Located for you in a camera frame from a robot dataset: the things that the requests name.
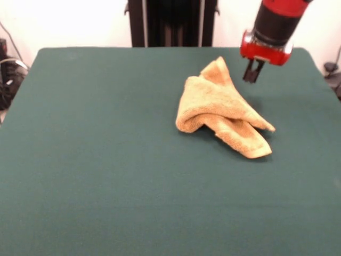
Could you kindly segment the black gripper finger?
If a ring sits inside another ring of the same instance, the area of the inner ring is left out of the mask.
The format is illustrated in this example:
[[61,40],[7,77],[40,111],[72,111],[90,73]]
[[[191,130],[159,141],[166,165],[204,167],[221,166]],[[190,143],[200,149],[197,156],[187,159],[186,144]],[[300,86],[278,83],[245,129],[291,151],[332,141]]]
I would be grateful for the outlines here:
[[243,75],[244,81],[253,81],[253,75],[254,75],[253,63],[254,63],[254,59],[248,59],[248,65],[247,65],[245,73]]
[[264,61],[258,61],[258,66],[256,67],[256,69],[251,71],[251,75],[250,75],[250,82],[251,83],[255,83],[258,79],[258,76],[260,74],[260,72],[262,71],[262,68],[264,66]]

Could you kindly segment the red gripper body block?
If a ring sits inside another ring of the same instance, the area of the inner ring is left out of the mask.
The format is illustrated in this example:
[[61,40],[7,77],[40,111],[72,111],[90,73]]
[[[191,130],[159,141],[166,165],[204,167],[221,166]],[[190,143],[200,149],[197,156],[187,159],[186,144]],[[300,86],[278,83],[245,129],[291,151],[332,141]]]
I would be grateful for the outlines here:
[[292,51],[291,42],[284,46],[267,45],[259,41],[251,30],[244,32],[240,45],[240,54],[243,58],[262,60],[275,66],[283,66]]

